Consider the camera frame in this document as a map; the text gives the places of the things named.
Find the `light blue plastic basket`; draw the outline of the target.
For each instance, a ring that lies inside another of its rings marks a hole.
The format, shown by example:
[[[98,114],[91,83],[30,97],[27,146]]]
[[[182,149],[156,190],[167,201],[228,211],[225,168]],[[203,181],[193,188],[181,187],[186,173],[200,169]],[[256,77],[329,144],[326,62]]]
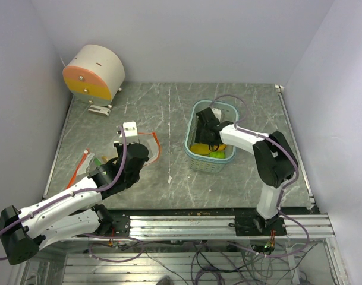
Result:
[[[209,128],[238,118],[237,109],[228,103],[199,100],[194,104],[184,143],[190,169],[215,174],[233,160],[235,147],[222,144]]]

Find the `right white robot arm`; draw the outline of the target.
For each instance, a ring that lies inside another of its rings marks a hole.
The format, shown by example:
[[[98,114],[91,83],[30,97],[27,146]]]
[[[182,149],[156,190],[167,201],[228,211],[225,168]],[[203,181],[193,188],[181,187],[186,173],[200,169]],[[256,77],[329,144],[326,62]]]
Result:
[[[210,107],[196,113],[196,141],[210,152],[222,145],[242,149],[254,156],[258,175],[263,183],[253,230],[265,235],[279,217],[284,189],[298,179],[298,161],[283,133],[251,131],[230,121],[220,122]]]

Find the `green toy cabbage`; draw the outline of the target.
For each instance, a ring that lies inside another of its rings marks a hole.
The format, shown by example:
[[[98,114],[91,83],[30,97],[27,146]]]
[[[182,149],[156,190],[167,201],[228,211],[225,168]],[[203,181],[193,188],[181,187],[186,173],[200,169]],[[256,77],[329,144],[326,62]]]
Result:
[[[225,152],[224,151],[214,151],[209,154],[210,157],[216,158],[216,159],[224,159],[225,158]]]

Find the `yellow toy mango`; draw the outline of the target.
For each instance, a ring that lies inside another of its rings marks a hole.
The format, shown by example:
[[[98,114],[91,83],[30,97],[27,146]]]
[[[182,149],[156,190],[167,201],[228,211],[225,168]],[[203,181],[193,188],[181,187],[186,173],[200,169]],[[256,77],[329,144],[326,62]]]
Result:
[[[190,147],[190,151],[193,154],[201,155],[201,156],[208,156],[212,151],[210,150],[209,145],[196,143]]]

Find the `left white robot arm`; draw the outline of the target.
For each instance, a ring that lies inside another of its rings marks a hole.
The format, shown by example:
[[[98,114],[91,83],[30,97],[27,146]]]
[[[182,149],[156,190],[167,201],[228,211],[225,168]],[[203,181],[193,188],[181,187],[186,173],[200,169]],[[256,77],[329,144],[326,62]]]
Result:
[[[16,265],[43,248],[78,235],[107,235],[116,221],[102,201],[130,188],[140,179],[149,151],[140,143],[117,146],[118,157],[92,170],[70,188],[35,205],[11,205],[0,215],[4,260]]]

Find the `clear zip bag orange zipper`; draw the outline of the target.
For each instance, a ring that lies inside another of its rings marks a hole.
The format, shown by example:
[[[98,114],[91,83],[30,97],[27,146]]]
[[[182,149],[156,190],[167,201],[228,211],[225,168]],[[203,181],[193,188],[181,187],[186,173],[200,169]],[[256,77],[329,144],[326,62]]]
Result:
[[[68,189],[68,188],[74,186],[76,183],[78,183],[84,177],[86,177],[90,171],[92,171],[98,167],[95,165],[95,163],[93,161],[94,158],[98,158],[102,164],[105,164],[112,157],[109,157],[106,155],[97,156],[97,155],[95,155],[94,152],[91,151],[91,149],[89,149],[89,148],[85,149],[84,153],[83,153],[79,163],[77,164],[75,171],[74,171],[70,181],[68,182],[67,186],[65,187],[65,189]]]

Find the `green toy pepper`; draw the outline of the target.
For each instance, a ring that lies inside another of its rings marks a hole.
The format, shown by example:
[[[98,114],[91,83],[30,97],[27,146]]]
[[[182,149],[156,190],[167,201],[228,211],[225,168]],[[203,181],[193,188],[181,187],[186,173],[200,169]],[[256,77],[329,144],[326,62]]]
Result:
[[[96,166],[101,166],[102,165],[101,161],[98,158],[94,158],[93,161],[94,161]]]

